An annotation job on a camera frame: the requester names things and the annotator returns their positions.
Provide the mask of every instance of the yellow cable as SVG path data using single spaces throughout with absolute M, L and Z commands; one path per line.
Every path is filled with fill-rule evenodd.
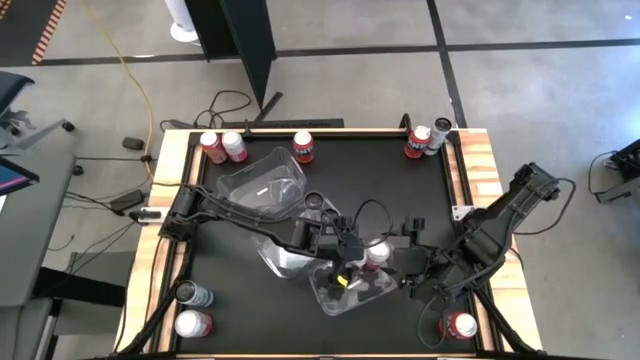
M 82 3 L 84 10 L 86 11 L 87 15 L 89 15 L 89 18 L 91 18 L 91 21 L 93 21 L 93 23 L 96 25 L 98 30 L 102 32 L 104 37 L 107 39 L 107 42 L 109 42 L 109 45 L 111 45 L 113 50 L 116 52 L 116 54 L 118 55 L 118 59 L 120 59 L 120 63 L 124 67 L 124 70 L 127 72 L 127 75 L 129 75 L 129 78 L 131 79 L 131 81 L 133 81 L 133 83 L 138 87 L 138 90 L 140 90 L 140 94 L 142 94 L 142 97 L 144 98 L 144 103 L 147 107 L 147 113 L 149 114 L 149 134 L 147 135 L 147 142 L 144 146 L 144 154 L 149 155 L 149 146 L 151 145 L 151 139 L 153 137 L 153 124 L 155 123 L 155 121 L 153 116 L 153 109 L 151 109 L 151 102 L 147 97 L 147 93 L 144 91 L 144 89 L 142 88 L 142 85 L 140 85 L 138 80 L 136 80 L 136 78 L 131 73 L 131 69 L 129 69 L 129 65 L 127 65 L 127 63 L 124 61 L 124 58 L 120 53 L 120 50 L 118 49 L 116 44 L 113 42 L 113 40 L 111 39 L 111 36 L 109 36 L 109 33 L 105 29 L 100 19 L 98 19 L 96 14 L 93 12 L 89 4 L 87 4 L 86 0 L 80 0 L 80 3 Z M 151 167 L 149 166 L 149 163 L 145 162 L 144 165 L 145 165 L 145 168 L 147 169 L 147 173 L 149 174 L 149 177 L 151 177 L 151 181 L 153 182 L 153 174 L 151 173 Z

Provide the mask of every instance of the plastic lid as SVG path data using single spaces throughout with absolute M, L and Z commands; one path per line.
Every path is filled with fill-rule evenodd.
M 449 121 L 449 119 L 438 118 L 433 125 L 436 127 L 436 129 L 442 132 L 451 130 L 451 121 Z
M 469 314 L 460 314 L 456 317 L 456 329 L 465 337 L 471 337 L 476 334 L 478 324 L 476 319 Z
M 389 258 L 389 254 L 391 253 L 391 249 L 389 248 L 389 244 L 386 241 L 382 243 L 367 248 L 367 258 L 369 258 L 373 262 L 383 262 Z
M 218 134 L 214 132 L 207 132 L 200 135 L 200 144 L 204 146 L 211 146 L 218 141 Z
M 300 130 L 293 136 L 293 141 L 298 145 L 307 145 L 311 142 L 311 134 L 306 130 Z
M 413 135 L 420 140 L 427 140 L 429 138 L 429 128 L 426 126 L 416 126 L 413 130 Z
M 235 131 L 229 131 L 222 135 L 222 144 L 224 146 L 236 147 L 242 142 L 242 138 Z
M 193 310 L 183 311 L 176 318 L 175 328 L 178 335 L 190 337 L 195 334 L 198 328 L 198 314 Z
M 196 293 L 196 286 L 191 281 L 183 281 L 176 288 L 176 300 L 186 302 Z

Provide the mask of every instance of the hazard tape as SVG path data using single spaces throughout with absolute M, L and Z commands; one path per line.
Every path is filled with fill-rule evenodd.
M 33 51 L 33 56 L 31 57 L 31 64 L 38 65 L 42 59 L 44 58 L 44 53 L 47 51 L 47 46 L 49 46 L 49 41 L 53 37 L 53 32 L 56 31 L 56 26 L 60 22 L 60 17 L 62 16 L 62 12 L 64 11 L 64 7 L 67 5 L 67 0 L 58 0 L 56 5 L 53 7 L 53 11 L 51 12 L 51 16 L 49 16 L 49 21 L 47 25 L 44 27 L 42 31 L 42 36 L 40 36 L 40 41 L 38 41 L 38 45 Z
M 11 5 L 11 0 L 0 0 L 0 21 L 7 15 L 9 5 Z

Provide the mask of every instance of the computer monitor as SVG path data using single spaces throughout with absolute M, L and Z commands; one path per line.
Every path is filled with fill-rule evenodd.
M 0 157 L 0 196 L 23 189 L 40 182 L 40 177 Z

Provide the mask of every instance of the stand base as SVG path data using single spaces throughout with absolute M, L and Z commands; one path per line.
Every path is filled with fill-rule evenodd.
M 185 31 L 178 24 L 171 25 L 171 37 L 175 41 L 192 43 L 198 41 L 198 33 L 195 30 Z

